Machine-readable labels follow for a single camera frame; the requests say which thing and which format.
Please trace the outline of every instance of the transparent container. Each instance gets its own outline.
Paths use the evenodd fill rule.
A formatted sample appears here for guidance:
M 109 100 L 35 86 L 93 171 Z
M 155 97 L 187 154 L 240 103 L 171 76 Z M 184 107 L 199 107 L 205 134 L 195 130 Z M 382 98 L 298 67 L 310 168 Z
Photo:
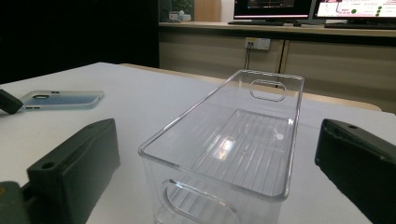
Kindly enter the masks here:
M 276 223 L 304 79 L 240 70 L 139 148 L 164 224 Z

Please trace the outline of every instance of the keyboard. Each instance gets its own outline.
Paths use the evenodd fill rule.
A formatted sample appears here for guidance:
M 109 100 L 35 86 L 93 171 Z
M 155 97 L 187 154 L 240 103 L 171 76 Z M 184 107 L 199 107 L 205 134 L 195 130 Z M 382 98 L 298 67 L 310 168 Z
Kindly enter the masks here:
M 353 23 L 325 23 L 324 28 L 335 29 L 364 29 L 364 30 L 396 30 L 395 23 L 353 24 Z
M 231 25 L 263 25 L 263 26 L 283 26 L 283 21 L 229 21 Z

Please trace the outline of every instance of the tabletop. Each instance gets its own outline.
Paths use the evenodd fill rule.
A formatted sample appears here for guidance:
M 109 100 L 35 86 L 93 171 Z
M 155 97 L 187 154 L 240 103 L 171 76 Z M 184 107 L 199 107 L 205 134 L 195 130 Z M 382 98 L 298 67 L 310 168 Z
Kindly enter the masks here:
M 34 90 L 103 91 L 94 108 L 0 112 L 0 181 L 28 181 L 26 169 L 84 126 L 114 118 L 121 166 L 87 223 L 153 223 L 144 166 L 137 150 L 152 135 L 213 91 L 219 83 L 111 63 L 95 63 L 4 84 L 21 98 Z M 314 163 L 323 119 L 351 123 L 396 145 L 394 114 L 303 98 L 289 198 L 279 224 L 370 223 Z

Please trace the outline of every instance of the monitor screen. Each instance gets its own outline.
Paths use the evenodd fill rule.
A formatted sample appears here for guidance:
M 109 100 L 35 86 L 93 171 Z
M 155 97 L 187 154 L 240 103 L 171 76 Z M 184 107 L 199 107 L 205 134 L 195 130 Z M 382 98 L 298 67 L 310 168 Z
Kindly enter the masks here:
M 313 16 L 328 20 L 395 20 L 396 1 L 317 0 Z
M 311 0 L 234 0 L 235 20 L 308 19 Z

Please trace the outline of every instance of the clear plastic bin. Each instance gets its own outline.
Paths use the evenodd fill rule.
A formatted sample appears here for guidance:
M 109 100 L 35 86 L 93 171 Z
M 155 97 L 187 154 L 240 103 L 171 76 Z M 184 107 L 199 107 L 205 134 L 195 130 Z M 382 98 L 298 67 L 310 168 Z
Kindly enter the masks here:
M 139 148 L 156 223 L 276 223 L 304 79 L 240 70 Z

